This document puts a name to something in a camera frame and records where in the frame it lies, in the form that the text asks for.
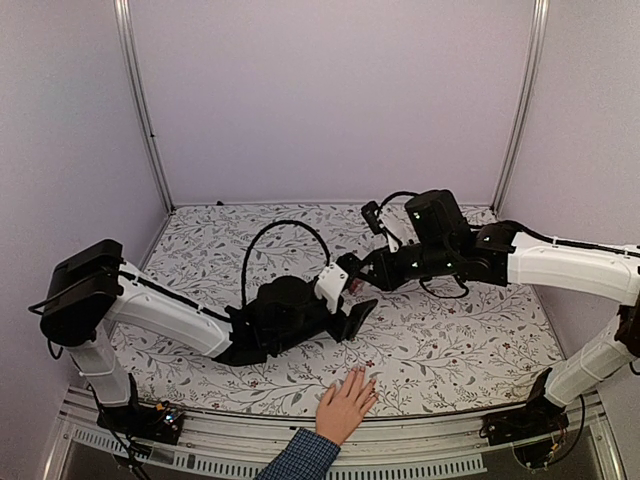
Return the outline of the person's bare hand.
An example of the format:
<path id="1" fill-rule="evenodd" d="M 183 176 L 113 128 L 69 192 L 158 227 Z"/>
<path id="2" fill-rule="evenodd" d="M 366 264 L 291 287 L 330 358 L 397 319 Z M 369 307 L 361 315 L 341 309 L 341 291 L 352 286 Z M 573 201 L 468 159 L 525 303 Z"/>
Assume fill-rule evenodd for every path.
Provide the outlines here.
<path id="1" fill-rule="evenodd" d="M 366 381 L 366 369 L 352 369 L 344 382 L 332 385 L 319 402 L 315 433 L 341 446 L 354 433 L 377 401 L 376 380 Z"/>

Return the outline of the aluminium frame post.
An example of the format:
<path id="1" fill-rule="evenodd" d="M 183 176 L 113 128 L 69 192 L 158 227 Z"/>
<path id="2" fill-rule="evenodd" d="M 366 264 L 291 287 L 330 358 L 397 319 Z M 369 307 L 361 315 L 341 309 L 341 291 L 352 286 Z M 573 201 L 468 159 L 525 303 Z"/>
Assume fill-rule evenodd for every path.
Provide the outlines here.
<path id="1" fill-rule="evenodd" d="M 536 79 L 544 50 L 549 7 L 549 0 L 535 0 L 533 2 L 524 74 L 503 164 L 491 203 L 491 209 L 496 216 L 501 214 L 506 203 L 524 138 L 526 122 L 533 101 Z"/>
<path id="2" fill-rule="evenodd" d="M 133 106 L 140 128 L 143 147 L 151 169 L 152 179 L 158 191 L 164 211 L 170 215 L 175 210 L 167 175 L 162 165 L 157 136 L 152 123 L 142 72 L 136 49 L 130 2 L 114 0 L 114 13 L 125 71 L 131 91 Z"/>

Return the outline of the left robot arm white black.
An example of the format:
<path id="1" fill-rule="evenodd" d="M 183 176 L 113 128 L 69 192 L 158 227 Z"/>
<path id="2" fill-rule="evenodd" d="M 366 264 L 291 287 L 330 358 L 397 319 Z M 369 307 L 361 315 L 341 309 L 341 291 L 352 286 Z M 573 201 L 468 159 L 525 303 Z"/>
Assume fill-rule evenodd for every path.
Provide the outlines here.
<path id="1" fill-rule="evenodd" d="M 130 324 L 183 344 L 223 365 L 262 364 L 326 333 L 353 339 L 377 303 L 345 309 L 349 275 L 328 264 L 312 281 L 285 275 L 259 287 L 254 300 L 217 313 L 145 276 L 122 256 L 122 245 L 102 240 L 59 263 L 47 297 L 29 306 L 46 339 L 69 352 L 100 405 L 128 434 L 148 426 L 137 389 L 105 337 L 102 323 Z"/>

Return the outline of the floral patterned table mat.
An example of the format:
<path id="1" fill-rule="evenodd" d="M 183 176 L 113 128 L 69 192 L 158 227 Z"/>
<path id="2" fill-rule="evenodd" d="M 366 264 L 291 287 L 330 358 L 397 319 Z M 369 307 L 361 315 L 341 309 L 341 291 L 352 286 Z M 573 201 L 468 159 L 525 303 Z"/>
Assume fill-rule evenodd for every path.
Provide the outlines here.
<path id="1" fill-rule="evenodd" d="M 291 274 L 313 278 L 326 255 L 364 256 L 383 245 L 356 205 L 182 207 L 145 271 L 216 310 L 252 299 Z M 357 337 L 319 335 L 267 362 L 228 367 L 177 342 L 124 324 L 111 340 L 141 397 L 192 408 L 306 417 L 355 367 L 376 380 L 373 414 L 484 409 L 527 398 L 536 375 L 562 357 L 544 311 L 524 286 L 474 283 L 458 297 L 444 277 L 391 293 L 362 285 L 347 305 L 377 299 Z"/>

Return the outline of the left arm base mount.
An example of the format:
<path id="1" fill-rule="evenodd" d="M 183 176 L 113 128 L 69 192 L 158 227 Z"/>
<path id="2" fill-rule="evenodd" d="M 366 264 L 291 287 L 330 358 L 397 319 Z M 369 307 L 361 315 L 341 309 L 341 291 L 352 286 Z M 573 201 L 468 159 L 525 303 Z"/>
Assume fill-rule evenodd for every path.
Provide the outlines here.
<path id="1" fill-rule="evenodd" d="M 176 445 L 184 425 L 184 410 L 168 400 L 154 406 L 140 404 L 136 381 L 132 374 L 128 378 L 130 398 L 127 404 L 109 407 L 98 403 L 98 425 L 127 437 Z"/>

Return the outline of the left aluminium frame post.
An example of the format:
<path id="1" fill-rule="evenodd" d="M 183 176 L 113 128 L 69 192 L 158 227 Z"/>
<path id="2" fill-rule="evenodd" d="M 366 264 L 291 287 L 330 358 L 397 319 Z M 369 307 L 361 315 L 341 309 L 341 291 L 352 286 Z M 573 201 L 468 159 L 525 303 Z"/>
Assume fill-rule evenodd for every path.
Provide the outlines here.
<path id="1" fill-rule="evenodd" d="M 142 72 L 136 49 L 130 2 L 114 0 L 114 13 L 125 71 L 131 91 L 133 106 L 140 128 L 143 147 L 151 169 L 152 179 L 158 191 L 164 211 L 170 215 L 175 210 L 167 175 L 162 165 L 157 136 L 152 123 Z"/>

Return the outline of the front aluminium rail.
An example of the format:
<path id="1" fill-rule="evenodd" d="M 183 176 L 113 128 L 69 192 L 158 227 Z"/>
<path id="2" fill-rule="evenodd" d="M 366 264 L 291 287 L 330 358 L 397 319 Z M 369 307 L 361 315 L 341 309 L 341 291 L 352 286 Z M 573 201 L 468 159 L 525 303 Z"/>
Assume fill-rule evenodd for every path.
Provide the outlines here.
<path id="1" fill-rule="evenodd" d="M 623 479 L 599 401 L 584 395 L 569 423 L 496 444 L 478 413 L 341 425 L 189 409 L 176 444 L 97 424 L 92 395 L 69 394 L 46 460 L 48 479 Z"/>

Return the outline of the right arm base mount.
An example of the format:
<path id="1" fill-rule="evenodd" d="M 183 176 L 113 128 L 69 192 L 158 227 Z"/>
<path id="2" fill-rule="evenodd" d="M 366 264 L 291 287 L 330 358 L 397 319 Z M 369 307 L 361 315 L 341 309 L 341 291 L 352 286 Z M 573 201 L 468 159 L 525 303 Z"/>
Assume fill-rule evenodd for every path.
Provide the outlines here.
<path id="1" fill-rule="evenodd" d="M 544 397 L 550 373 L 551 369 L 547 368 L 536 378 L 523 406 L 483 416 L 479 430 L 479 437 L 487 439 L 490 446 L 546 435 L 545 440 L 515 448 L 516 460 L 529 469 L 545 468 L 553 463 L 569 426 L 566 408 Z"/>

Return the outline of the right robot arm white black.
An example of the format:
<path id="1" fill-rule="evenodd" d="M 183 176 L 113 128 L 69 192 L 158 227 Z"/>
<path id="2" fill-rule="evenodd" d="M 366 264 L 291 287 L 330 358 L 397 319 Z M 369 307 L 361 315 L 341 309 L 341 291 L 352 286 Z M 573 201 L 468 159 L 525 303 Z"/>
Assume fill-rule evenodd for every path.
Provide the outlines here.
<path id="1" fill-rule="evenodd" d="M 411 195 L 404 209 L 415 242 L 401 239 L 384 223 L 382 205 L 371 201 L 362 208 L 371 230 L 388 236 L 390 243 L 364 259 L 340 256 L 337 263 L 350 281 L 394 291 L 411 280 L 451 276 L 460 286 L 542 285 L 618 302 L 616 316 L 596 337 L 538 376 L 529 405 L 517 415 L 524 435 L 539 435 L 554 422 L 556 410 L 638 358 L 638 247 L 549 237 L 515 221 L 473 226 L 446 189 Z"/>

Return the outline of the blue checked sleeve forearm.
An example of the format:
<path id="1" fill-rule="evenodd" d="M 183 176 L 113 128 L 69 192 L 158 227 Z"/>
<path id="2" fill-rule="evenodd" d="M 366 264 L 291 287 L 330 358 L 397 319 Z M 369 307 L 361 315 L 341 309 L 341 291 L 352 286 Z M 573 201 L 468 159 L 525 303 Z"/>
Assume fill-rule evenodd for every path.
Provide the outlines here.
<path id="1" fill-rule="evenodd" d="M 255 479 L 325 479 L 340 451 L 341 448 L 334 442 L 307 429 L 301 429 Z"/>

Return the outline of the right aluminium frame post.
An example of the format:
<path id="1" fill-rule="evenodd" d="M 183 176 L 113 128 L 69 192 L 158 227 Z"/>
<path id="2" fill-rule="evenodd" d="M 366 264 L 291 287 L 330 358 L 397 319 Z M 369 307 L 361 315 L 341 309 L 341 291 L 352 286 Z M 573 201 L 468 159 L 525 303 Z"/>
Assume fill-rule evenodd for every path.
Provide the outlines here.
<path id="1" fill-rule="evenodd" d="M 544 50 L 549 7 L 549 0 L 535 0 L 533 2 L 524 74 L 503 164 L 491 203 L 491 209 L 496 216 L 501 214 L 506 203 L 524 138 L 526 122 L 533 101 L 536 79 Z"/>

